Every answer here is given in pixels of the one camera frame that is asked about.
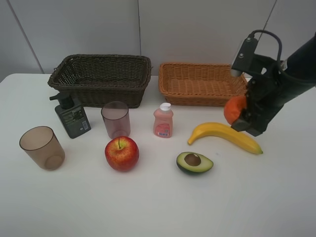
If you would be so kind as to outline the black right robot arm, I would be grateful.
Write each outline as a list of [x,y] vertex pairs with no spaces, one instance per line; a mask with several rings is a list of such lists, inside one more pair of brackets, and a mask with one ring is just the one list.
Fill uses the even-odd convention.
[[278,43],[277,58],[255,54],[258,40],[255,30],[243,41],[231,66],[232,76],[251,75],[245,93],[246,107],[241,110],[231,127],[259,136],[266,131],[269,122],[284,104],[316,85],[316,39],[312,37],[286,60],[280,59],[282,43],[269,31]]

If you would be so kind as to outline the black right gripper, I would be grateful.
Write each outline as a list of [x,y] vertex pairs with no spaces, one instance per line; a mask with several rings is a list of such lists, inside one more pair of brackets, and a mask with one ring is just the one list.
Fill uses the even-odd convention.
[[231,128],[238,132],[247,131],[257,137],[266,131],[268,123],[282,108],[276,105],[281,75],[276,60],[261,55],[253,57],[250,72],[252,78],[247,85],[245,120],[238,118]]

